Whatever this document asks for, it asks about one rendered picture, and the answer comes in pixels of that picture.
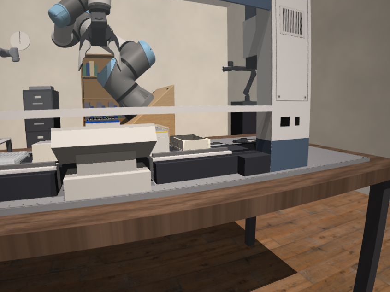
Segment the cream one-well reservoir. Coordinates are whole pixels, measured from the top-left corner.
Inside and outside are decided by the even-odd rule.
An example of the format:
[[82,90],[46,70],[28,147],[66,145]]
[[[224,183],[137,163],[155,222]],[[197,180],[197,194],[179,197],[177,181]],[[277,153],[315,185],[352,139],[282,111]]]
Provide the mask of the cream one-well reservoir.
[[174,135],[170,136],[170,145],[177,150],[197,150],[210,148],[210,139],[197,136],[194,134],[189,135]]

